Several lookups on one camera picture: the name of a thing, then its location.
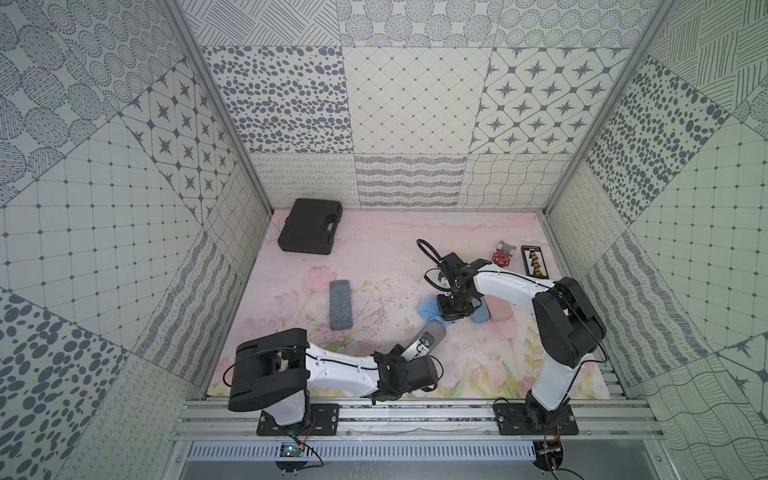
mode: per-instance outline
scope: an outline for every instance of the black carrying case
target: black carrying case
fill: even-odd
[[[286,252],[328,255],[342,211],[341,203],[334,200],[297,198],[277,244]]]

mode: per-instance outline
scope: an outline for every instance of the black cable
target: black cable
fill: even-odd
[[[440,383],[440,379],[445,374],[445,367],[442,365],[442,362],[440,361],[440,359],[437,358],[436,356],[429,355],[428,353],[425,356],[428,356],[429,358],[436,360],[437,363],[440,365],[440,376],[437,377],[437,381],[435,381],[435,385],[431,387],[424,387],[422,389],[423,392],[434,392],[435,390],[437,390],[437,386]]]
[[[437,253],[437,250],[435,250],[435,248],[432,245],[430,245],[429,242],[427,242],[426,240],[422,240],[422,239],[419,238],[416,241],[416,245],[421,249],[422,252],[424,252],[424,254],[427,257],[429,257],[429,259],[431,261],[437,263],[438,265],[442,262],[442,257],[440,256],[440,254]]]
[[[312,360],[318,360],[317,357],[311,356],[309,353],[307,353],[306,356],[308,356]],[[332,363],[338,363],[339,365],[353,366],[353,367],[355,367],[357,369],[361,369],[361,370],[378,370],[379,369],[379,367],[371,368],[371,367],[368,367],[368,366],[359,366],[359,365],[354,365],[352,363],[340,362],[339,360],[333,360],[333,359],[319,359],[319,360],[320,360],[320,362],[332,362]]]
[[[581,480],[584,480],[584,477],[582,477],[578,473],[574,472],[573,470],[568,470],[567,468],[558,468],[558,472],[570,472],[570,473],[576,475],[577,477],[581,478]]]
[[[296,442],[296,444],[299,447],[307,447],[317,457],[317,459],[320,460],[320,465],[310,465],[309,467],[298,468],[298,470],[307,470],[308,468],[320,468],[320,467],[326,466],[326,463],[323,461],[323,459],[320,457],[320,455],[317,455],[317,452],[315,452],[315,449],[313,449],[312,447],[307,445],[305,442],[302,442],[301,440],[299,440],[298,438],[296,438],[295,436],[293,436],[293,435],[291,435],[289,433],[287,433],[286,435],[288,435],[290,438],[292,438],[293,441]]]
[[[280,351],[280,350],[291,350],[291,351],[294,351],[294,352],[303,352],[304,351],[304,349],[297,349],[297,348],[291,347],[291,346],[281,346],[281,347],[277,347],[277,348],[274,348],[274,349],[266,349],[266,350],[262,350],[261,352],[252,353],[249,356],[245,356],[242,359],[237,360],[232,365],[228,366],[227,369],[224,370],[224,373],[221,375],[221,381],[224,382],[224,385],[226,385],[228,387],[231,387],[232,385],[227,383],[227,373],[229,373],[229,371],[231,369],[235,368],[235,366],[238,363],[244,362],[245,360],[248,360],[249,358],[254,357],[254,356],[260,356],[260,355],[264,355],[265,353],[277,352],[277,351]]]
[[[426,281],[427,281],[427,283],[429,283],[430,285],[432,285],[432,287],[433,287],[433,288],[435,288],[435,289],[437,289],[437,290],[440,290],[441,292],[450,292],[450,291],[451,291],[451,289],[449,289],[449,288],[445,288],[444,286],[440,286],[440,285],[438,285],[437,283],[433,282],[433,281],[432,281],[432,279],[430,279],[430,278],[427,276],[427,273],[429,273],[429,272],[431,272],[431,271],[433,271],[433,270],[440,270],[440,269],[439,269],[439,268],[430,268],[429,270],[425,271],[425,272],[424,272],[424,280],[426,280]]]
[[[437,377],[437,381],[439,382],[440,379],[442,378],[442,376],[445,374],[445,367],[442,365],[442,362],[440,361],[440,359],[437,358],[436,356],[429,355],[428,353],[426,354],[426,356],[428,356],[429,358],[435,360],[440,365],[440,376]]]
[[[224,385],[226,385],[228,387],[231,387],[232,385],[227,383],[227,373],[229,373],[229,371],[231,369],[235,368],[235,366],[238,363],[243,362],[244,360],[247,360],[247,359],[249,359],[251,357],[254,357],[254,356],[263,355],[265,353],[276,352],[276,351],[279,351],[279,350],[291,350],[291,351],[294,351],[294,352],[302,352],[302,351],[304,351],[303,349],[292,348],[292,347],[289,347],[289,346],[281,346],[281,347],[278,347],[278,348],[267,349],[267,350],[263,350],[261,352],[253,353],[253,354],[251,354],[251,355],[249,355],[247,357],[244,357],[244,358],[242,358],[240,360],[237,360],[235,363],[233,363],[232,365],[227,367],[227,369],[224,370],[224,374],[221,376],[221,381],[224,383]],[[311,356],[309,353],[306,353],[306,352],[304,352],[304,353],[306,354],[306,356],[308,356],[312,360],[317,360],[317,357]],[[377,368],[370,368],[370,367],[365,367],[365,366],[358,366],[358,365],[353,365],[352,363],[340,362],[339,360],[332,360],[332,359],[320,359],[320,361],[321,362],[339,363],[340,365],[346,365],[346,366],[353,366],[353,367],[359,368],[361,370],[378,370],[379,369],[378,367]]]

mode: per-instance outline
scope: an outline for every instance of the patterned wall panel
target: patterned wall panel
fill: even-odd
[[[487,48],[344,48],[355,153],[466,154]]]
[[[686,478],[765,478],[768,427],[717,356],[634,389],[647,399]]]
[[[202,394],[130,354],[58,478],[153,478],[184,400]]]
[[[291,208],[296,198],[360,206],[353,154],[251,154],[250,162],[275,208]]]
[[[496,45],[617,47],[634,45],[656,0],[505,0]]]
[[[454,208],[466,157],[355,155],[361,207]]]
[[[490,47],[503,0],[338,0],[342,45]]]
[[[766,161],[731,117],[631,227],[714,349],[768,332]]]
[[[223,196],[203,225],[241,279],[248,278],[270,213],[261,203],[250,178],[235,161]]]
[[[712,353],[629,230],[581,285],[605,321],[611,361],[628,385]]]
[[[181,49],[155,0],[43,3],[37,18],[51,22],[117,109],[181,60]]]
[[[729,111],[768,74],[760,0],[681,0],[651,55]]]
[[[0,4],[0,470],[150,478],[268,213],[157,3]],[[199,236],[176,375],[129,350]]]
[[[183,0],[199,45],[340,45],[334,0]]]
[[[541,208],[571,156],[469,155],[458,208]]]
[[[742,340],[717,356],[757,416],[768,424],[768,333]]]
[[[37,8],[4,6],[0,24],[0,204],[6,204],[114,110]]]
[[[739,104],[733,116],[768,138],[768,71],[752,93]]]
[[[235,155],[186,59],[119,115],[194,218],[205,222],[227,185]]]
[[[206,47],[203,53],[250,153],[351,153],[341,49]]]
[[[586,161],[621,216],[632,223],[727,115],[649,57]]]
[[[3,289],[2,473],[53,478],[84,438],[128,351]]]
[[[131,348],[200,224],[119,118],[2,210],[2,282]]]
[[[470,150],[573,154],[626,48],[494,48]]]
[[[200,232],[134,353],[205,388],[207,366],[225,339],[242,280]]]
[[[627,229],[589,169],[581,163],[554,206],[549,222],[571,276],[580,280]]]

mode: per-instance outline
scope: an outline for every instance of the black mounting plate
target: black mounting plate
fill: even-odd
[[[531,430],[525,424],[524,403],[496,403],[493,405],[496,414],[496,425],[499,435],[542,435],[541,432]],[[578,435],[578,425],[574,418],[570,405],[562,408],[560,414],[552,419],[549,425],[548,436],[554,438],[560,426],[560,435]]]
[[[261,412],[262,421],[256,434],[261,437],[286,436],[283,427],[275,423],[275,418],[269,413]],[[313,437],[334,436],[339,426],[338,403],[310,403],[310,422],[315,422],[310,435]]]

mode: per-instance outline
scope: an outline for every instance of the star pattern tile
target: star pattern tile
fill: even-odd
[[[182,60],[120,114],[201,224],[227,184],[235,153]]]
[[[494,48],[470,152],[573,154],[628,52]]]

